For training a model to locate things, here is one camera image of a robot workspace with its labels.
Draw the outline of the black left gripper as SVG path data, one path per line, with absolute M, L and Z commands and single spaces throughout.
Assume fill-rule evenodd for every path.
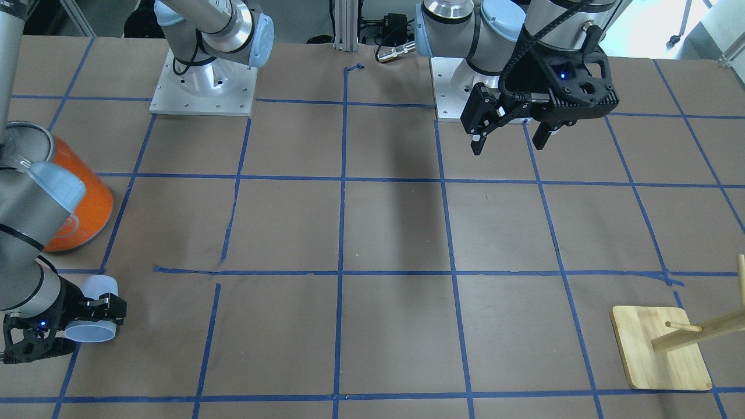
M 506 97 L 498 88 L 476 83 L 460 115 L 473 154 L 479 156 L 487 136 L 508 122 L 514 109 L 518 117 L 539 121 L 533 135 L 535 150 L 545 148 L 548 139 L 562 127 L 575 126 L 580 119 L 606 116 L 619 104 L 608 57 L 599 47 L 601 28 L 589 27 L 589 40 L 580 49 L 560 51 L 537 43 L 527 49 L 505 75 Z

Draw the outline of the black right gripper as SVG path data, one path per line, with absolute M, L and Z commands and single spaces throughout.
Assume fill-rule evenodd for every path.
M 77 342 L 59 337 L 72 321 L 109 321 L 125 323 L 127 302 L 115 294 L 86 297 L 74 284 L 64 279 L 58 297 L 49 308 L 32 317 L 6 316 L 2 324 L 4 364 L 33 363 L 74 353 Z

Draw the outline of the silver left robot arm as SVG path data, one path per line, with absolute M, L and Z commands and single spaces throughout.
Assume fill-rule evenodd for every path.
M 460 114 L 480 155 L 517 119 L 538 123 L 537 150 L 562 127 L 614 111 L 620 98 L 601 42 L 622 1 L 423 1 L 417 53 L 460 58 L 476 74 Z

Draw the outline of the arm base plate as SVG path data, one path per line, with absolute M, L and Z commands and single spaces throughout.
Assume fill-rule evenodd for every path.
M 477 82 L 487 87 L 498 87 L 498 75 L 491 76 L 474 71 L 465 58 L 430 58 L 432 86 L 440 122 L 460 122 L 470 90 Z
M 226 59 L 184 66 L 168 51 L 149 111 L 171 116 L 242 116 L 252 113 L 259 69 Z

